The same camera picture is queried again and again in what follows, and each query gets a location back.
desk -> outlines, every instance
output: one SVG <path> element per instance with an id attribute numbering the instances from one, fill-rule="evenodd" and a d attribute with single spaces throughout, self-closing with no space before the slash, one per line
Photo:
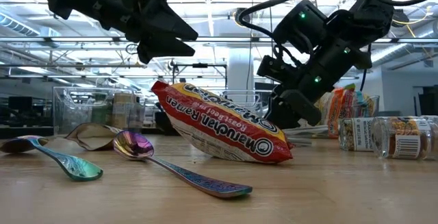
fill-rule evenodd
<path id="1" fill-rule="evenodd" d="M 56 138 L 47 146 L 103 168 L 72 182 L 50 158 L 0 154 L 0 223 L 436 223 L 438 163 L 379 160 L 345 152 L 336 140 L 295 148 L 279 165 L 211 158 L 180 137 L 148 136 L 155 155 L 191 171 L 254 187 L 224 201 L 152 163 L 113 151 L 87 152 Z"/>

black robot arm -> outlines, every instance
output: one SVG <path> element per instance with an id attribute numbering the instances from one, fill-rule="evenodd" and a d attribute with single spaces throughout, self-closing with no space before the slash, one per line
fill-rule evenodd
<path id="1" fill-rule="evenodd" d="M 300 2 L 272 36 L 276 43 L 290 42 L 311 57 L 295 67 L 284 63 L 280 53 L 277 58 L 263 58 L 257 74 L 280 82 L 272 91 L 265 118 L 282 129 L 298 127 L 300 119 L 310 125 L 320 122 L 314 103 L 353 66 L 372 67 L 371 55 L 361 48 L 389 32 L 393 13 L 394 7 L 378 0 L 357 0 L 349 11 L 326 17 L 312 2 Z"/>
<path id="2" fill-rule="evenodd" d="M 198 34 L 167 4 L 167 0 L 47 0 L 63 19 L 76 10 L 98 20 L 104 29 L 124 32 L 138 42 L 140 61 L 160 56 L 192 56 L 194 50 L 177 38 L 196 40 Z"/>

maruchan ramen package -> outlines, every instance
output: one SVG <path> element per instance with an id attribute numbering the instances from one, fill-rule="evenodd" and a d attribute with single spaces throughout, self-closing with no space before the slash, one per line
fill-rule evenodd
<path id="1" fill-rule="evenodd" d="M 227 99 L 185 83 L 156 82 L 152 91 L 173 127 L 209 155 L 262 163 L 292 159 L 277 126 Z"/>

spice jar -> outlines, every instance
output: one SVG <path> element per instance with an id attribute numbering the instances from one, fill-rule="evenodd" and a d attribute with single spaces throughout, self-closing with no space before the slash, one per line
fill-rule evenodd
<path id="1" fill-rule="evenodd" d="M 381 158 L 424 160 L 436 155 L 438 126 L 424 118 L 378 117 L 371 128 L 374 152 Z"/>
<path id="2" fill-rule="evenodd" d="M 373 151 L 371 141 L 373 119 L 342 119 L 339 122 L 339 147 L 345 151 Z"/>

iridescent spoon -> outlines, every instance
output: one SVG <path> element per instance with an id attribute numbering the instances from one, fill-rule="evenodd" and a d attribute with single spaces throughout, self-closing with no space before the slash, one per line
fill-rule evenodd
<path id="1" fill-rule="evenodd" d="M 0 151 L 4 153 L 22 153 L 37 149 L 54 159 L 64 172 L 75 181 L 92 181 L 100 178 L 103 170 L 93 163 L 72 155 L 54 152 L 44 148 L 47 138 L 40 136 L 21 136 L 0 142 Z"/>
<path id="2" fill-rule="evenodd" d="M 217 179 L 211 179 L 189 170 L 185 170 L 179 166 L 175 166 L 169 162 L 165 162 L 159 158 L 153 157 L 152 144 L 141 134 L 124 131 L 117 134 L 113 140 L 114 149 L 122 157 L 129 160 L 145 161 L 150 160 L 174 173 L 178 178 L 182 179 L 187 184 L 203 191 L 207 194 L 220 198 L 237 197 L 245 195 L 253 191 L 251 186 L 243 186 L 223 182 Z"/>

